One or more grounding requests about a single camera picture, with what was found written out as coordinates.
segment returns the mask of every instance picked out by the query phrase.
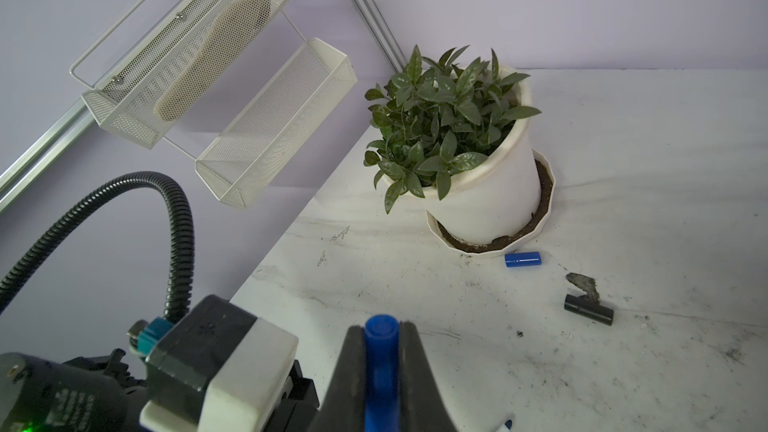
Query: marble surface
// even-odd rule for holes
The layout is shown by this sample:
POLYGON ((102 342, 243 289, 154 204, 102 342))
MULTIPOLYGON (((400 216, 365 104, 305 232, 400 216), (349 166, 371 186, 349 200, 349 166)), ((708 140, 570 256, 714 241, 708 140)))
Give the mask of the marble surface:
POLYGON ((416 198, 387 216, 369 130, 233 302, 299 336, 321 395, 347 327, 415 322, 467 432, 764 430, 768 71, 532 75, 558 177, 524 247, 543 265, 447 250, 416 198), (612 327, 563 310, 568 272, 597 279, 612 327))

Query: potted plant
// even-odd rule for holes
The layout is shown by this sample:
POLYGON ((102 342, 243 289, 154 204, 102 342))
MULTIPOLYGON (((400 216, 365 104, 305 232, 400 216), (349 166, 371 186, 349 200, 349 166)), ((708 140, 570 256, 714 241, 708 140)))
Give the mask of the potted plant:
POLYGON ((532 221, 546 178, 528 140, 530 118, 541 113, 529 75, 500 66, 493 50, 490 61, 463 69, 456 59, 466 48, 435 61, 416 46, 403 72, 366 92, 382 138, 368 144, 363 163, 379 167, 374 187, 382 178, 388 185, 388 214, 399 196, 424 198, 450 239, 477 248, 532 221))

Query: blue cylinder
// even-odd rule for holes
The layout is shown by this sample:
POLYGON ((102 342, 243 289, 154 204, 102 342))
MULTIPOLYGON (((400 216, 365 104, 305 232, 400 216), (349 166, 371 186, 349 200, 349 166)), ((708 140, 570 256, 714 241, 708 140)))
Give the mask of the blue cylinder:
POLYGON ((541 265, 542 255, 538 252, 520 252, 519 254, 506 254, 504 261, 507 267, 525 267, 527 265, 541 265))
POLYGON ((397 432, 400 323, 391 315, 374 315, 365 334, 366 432, 397 432))
POLYGON ((149 355, 149 352, 152 351, 154 346, 157 345, 160 339, 162 339, 172 328, 174 328, 174 325, 171 322, 168 322, 162 317, 157 317, 152 322, 149 322, 149 325, 139 333, 137 338, 138 346, 136 349, 142 355, 149 355))

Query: wire rack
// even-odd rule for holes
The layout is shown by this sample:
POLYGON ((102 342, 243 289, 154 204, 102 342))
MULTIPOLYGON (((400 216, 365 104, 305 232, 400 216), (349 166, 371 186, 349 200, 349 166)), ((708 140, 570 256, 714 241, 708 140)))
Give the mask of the wire rack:
POLYGON ((216 198, 247 207, 357 83, 346 54, 303 43, 195 161, 216 198))
MULTIPOLYGON (((184 0, 96 86, 78 77, 75 68, 144 1, 70 73, 89 87, 83 100, 102 129, 151 149, 288 0, 184 0)), ((302 45, 199 157, 165 138, 230 206, 251 204, 357 83, 347 55, 306 40, 286 18, 302 45)))
POLYGON ((184 0, 83 100, 102 129, 151 149, 288 0, 184 0))

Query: blue battery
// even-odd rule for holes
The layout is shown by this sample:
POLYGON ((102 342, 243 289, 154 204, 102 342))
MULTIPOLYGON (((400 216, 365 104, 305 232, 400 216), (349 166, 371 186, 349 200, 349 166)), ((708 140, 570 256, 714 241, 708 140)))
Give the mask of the blue battery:
POLYGON ((366 432, 399 430, 399 336, 400 323, 391 315, 366 322, 366 432))
POLYGON ((528 265, 541 265, 542 255, 538 252, 520 252, 519 254, 506 254, 504 260, 507 267, 526 267, 528 265))

